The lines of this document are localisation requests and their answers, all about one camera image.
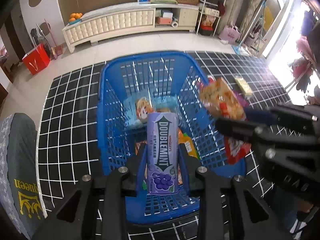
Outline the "green white cracker pack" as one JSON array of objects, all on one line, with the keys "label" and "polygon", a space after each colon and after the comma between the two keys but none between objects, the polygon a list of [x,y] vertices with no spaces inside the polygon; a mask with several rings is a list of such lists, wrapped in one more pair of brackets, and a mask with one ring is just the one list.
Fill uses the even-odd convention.
[{"label": "green white cracker pack", "polygon": [[183,133],[180,128],[178,128],[178,143],[185,145],[189,156],[199,159],[199,154],[195,149],[191,137],[189,137],[187,133]]}]

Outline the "light blue cartoon snack bag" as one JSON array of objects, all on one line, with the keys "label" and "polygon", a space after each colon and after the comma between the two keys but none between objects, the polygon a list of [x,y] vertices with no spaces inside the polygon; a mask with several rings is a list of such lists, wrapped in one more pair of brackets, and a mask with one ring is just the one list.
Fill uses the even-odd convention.
[{"label": "light blue cartoon snack bag", "polygon": [[145,126],[150,113],[176,113],[178,102],[175,96],[151,98],[150,96],[129,97],[124,101],[125,128],[137,129]]}]

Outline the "black white grid tablecloth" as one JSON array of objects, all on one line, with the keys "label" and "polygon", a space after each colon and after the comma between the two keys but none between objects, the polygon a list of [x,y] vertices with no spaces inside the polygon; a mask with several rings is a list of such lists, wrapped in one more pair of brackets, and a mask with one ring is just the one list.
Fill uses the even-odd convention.
[{"label": "black white grid tablecloth", "polygon": [[[223,78],[240,94],[235,77],[243,77],[253,89],[249,107],[261,110],[287,103],[290,97],[262,59],[212,51],[190,51],[205,76]],[[56,77],[48,91],[42,112],[37,146],[37,178],[46,214],[57,208],[82,176],[106,175],[97,139],[97,110],[100,79],[108,62]],[[244,158],[245,173],[253,189],[265,196],[273,185],[259,173],[253,152]]]}]

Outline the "purple doublemint gum pack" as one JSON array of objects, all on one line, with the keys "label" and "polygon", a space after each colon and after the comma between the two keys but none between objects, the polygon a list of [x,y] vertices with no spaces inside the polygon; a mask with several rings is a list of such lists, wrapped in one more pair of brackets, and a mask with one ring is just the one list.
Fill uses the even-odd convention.
[{"label": "purple doublemint gum pack", "polygon": [[147,188],[150,194],[178,192],[178,118],[151,113],[147,123]]}]

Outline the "pink gift bag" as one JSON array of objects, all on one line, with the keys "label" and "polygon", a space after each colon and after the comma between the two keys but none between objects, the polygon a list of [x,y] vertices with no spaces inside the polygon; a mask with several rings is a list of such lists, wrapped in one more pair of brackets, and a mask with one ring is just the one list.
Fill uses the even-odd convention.
[{"label": "pink gift bag", "polygon": [[218,38],[227,41],[229,44],[235,44],[241,33],[235,25],[225,25]]}]

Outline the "orange blue biscuit pack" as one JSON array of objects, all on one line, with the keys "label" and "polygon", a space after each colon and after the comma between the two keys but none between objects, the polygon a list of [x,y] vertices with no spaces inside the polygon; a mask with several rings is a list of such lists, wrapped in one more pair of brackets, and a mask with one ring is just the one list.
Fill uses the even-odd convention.
[{"label": "orange blue biscuit pack", "polygon": [[147,144],[146,140],[135,142],[135,154],[138,155],[141,144]]}]

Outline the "white tv cabinet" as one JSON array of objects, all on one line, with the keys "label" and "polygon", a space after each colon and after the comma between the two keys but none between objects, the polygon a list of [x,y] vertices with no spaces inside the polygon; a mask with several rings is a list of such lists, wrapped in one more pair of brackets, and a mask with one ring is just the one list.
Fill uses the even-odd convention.
[{"label": "white tv cabinet", "polygon": [[[62,29],[71,53],[75,47],[109,38],[156,31],[194,31],[199,7],[187,4],[124,3],[85,13],[81,21]],[[157,17],[172,18],[171,25],[159,25]]]}]

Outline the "purple snack packet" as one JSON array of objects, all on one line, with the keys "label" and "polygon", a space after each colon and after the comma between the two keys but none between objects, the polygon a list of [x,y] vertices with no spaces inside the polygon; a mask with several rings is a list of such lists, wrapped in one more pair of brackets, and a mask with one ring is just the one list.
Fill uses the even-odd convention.
[{"label": "purple snack packet", "polygon": [[236,91],[234,91],[233,93],[243,108],[249,107],[249,102],[241,94]]}]

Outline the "red noodle snack bag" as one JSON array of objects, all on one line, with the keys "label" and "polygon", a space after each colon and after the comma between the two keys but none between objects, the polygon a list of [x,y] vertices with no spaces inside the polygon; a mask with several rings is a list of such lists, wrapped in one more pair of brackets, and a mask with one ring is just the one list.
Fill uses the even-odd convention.
[{"label": "red noodle snack bag", "polygon": [[[232,120],[246,120],[245,111],[234,92],[221,77],[208,77],[209,84],[200,89],[200,101],[214,117],[229,118]],[[227,161],[234,165],[245,157],[251,148],[247,142],[224,137]]]}]

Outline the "oranges in blue bowl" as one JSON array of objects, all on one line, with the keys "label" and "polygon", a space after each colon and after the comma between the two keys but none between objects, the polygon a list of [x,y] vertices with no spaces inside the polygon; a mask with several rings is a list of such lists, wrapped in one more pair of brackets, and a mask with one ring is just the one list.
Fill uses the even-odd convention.
[{"label": "oranges in blue bowl", "polygon": [[81,21],[82,13],[72,13],[70,14],[68,24],[73,25]]}]

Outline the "red yellow snack pouch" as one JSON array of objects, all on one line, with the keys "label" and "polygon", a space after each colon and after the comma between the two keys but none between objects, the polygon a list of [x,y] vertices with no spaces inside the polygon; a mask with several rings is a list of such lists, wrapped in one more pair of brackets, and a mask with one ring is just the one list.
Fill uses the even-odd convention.
[{"label": "red yellow snack pouch", "polygon": [[207,80],[208,82],[205,83],[202,79],[198,78],[196,80],[196,87],[199,91],[203,90],[204,87],[206,87],[209,83],[213,83],[216,81],[215,77],[213,77],[212,75],[207,75]]}]

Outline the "red gift bag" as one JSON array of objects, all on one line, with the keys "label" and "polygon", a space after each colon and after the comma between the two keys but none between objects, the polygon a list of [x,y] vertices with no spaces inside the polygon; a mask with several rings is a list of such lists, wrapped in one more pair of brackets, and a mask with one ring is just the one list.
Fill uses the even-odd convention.
[{"label": "red gift bag", "polygon": [[47,55],[44,45],[39,44],[22,59],[24,65],[32,75],[36,75],[43,69],[47,68],[50,63],[50,57]]}]

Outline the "clear pack yellow crackers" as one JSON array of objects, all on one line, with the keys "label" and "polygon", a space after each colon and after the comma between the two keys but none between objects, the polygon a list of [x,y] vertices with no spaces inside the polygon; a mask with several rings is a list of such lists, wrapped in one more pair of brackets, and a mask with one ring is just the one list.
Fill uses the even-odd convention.
[{"label": "clear pack yellow crackers", "polygon": [[251,87],[243,77],[236,76],[234,79],[236,84],[239,86],[244,97],[250,98],[253,96],[253,90],[251,89]]}]

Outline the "blue plastic basket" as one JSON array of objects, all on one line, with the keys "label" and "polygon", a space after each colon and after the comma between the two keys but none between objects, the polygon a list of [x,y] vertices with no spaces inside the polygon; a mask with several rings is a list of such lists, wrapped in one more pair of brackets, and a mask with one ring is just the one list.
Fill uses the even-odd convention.
[{"label": "blue plastic basket", "polygon": [[224,137],[200,101],[208,79],[197,62],[180,51],[120,57],[102,70],[97,139],[104,174],[142,153],[136,196],[127,197],[126,218],[153,224],[199,208],[187,195],[178,148],[195,154],[200,165],[224,177],[243,175],[243,160],[229,165]]}]

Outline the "green folded cloth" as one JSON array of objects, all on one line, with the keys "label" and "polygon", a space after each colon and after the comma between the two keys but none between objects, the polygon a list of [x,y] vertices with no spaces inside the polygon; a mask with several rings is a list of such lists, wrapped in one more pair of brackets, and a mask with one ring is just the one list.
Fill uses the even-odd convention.
[{"label": "green folded cloth", "polygon": [[150,0],[152,4],[178,4],[176,0]]}]

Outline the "broom and dustpan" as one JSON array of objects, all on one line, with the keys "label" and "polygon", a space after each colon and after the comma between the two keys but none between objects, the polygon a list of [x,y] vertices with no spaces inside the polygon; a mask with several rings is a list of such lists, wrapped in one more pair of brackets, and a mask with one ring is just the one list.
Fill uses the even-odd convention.
[{"label": "broom and dustpan", "polygon": [[44,19],[44,22],[37,24],[39,35],[46,41],[50,51],[50,58],[56,60],[63,54],[63,44],[57,44],[51,32],[50,24]]}]

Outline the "orange box in cabinet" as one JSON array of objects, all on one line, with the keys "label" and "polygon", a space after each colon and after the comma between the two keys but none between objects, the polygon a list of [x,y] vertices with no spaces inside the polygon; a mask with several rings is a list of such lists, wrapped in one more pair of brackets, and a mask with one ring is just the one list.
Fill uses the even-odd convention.
[{"label": "orange box in cabinet", "polygon": [[159,25],[171,25],[172,18],[165,18],[165,17],[157,17],[156,23]]}]

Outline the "grey queen cushion chair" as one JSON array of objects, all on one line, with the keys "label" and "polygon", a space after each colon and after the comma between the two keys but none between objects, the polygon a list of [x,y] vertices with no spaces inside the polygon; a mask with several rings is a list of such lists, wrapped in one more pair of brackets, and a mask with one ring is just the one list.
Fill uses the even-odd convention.
[{"label": "grey queen cushion chair", "polygon": [[15,113],[1,121],[1,239],[32,239],[44,220],[36,181],[37,131]]}]

